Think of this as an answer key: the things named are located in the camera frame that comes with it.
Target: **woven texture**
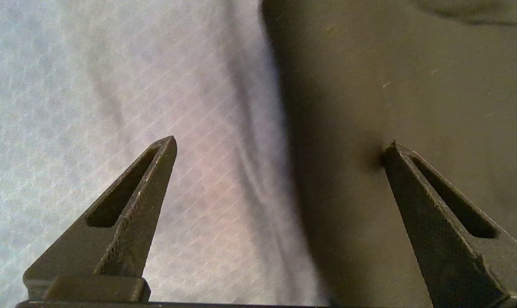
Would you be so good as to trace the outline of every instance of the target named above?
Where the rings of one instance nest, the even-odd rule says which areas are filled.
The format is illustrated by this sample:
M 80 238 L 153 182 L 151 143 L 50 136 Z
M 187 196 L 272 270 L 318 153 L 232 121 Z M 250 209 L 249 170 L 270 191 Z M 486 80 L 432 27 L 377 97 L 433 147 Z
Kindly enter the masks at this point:
M 151 143 L 178 159 L 151 300 L 321 304 L 257 1 L 0 0 L 0 307 Z

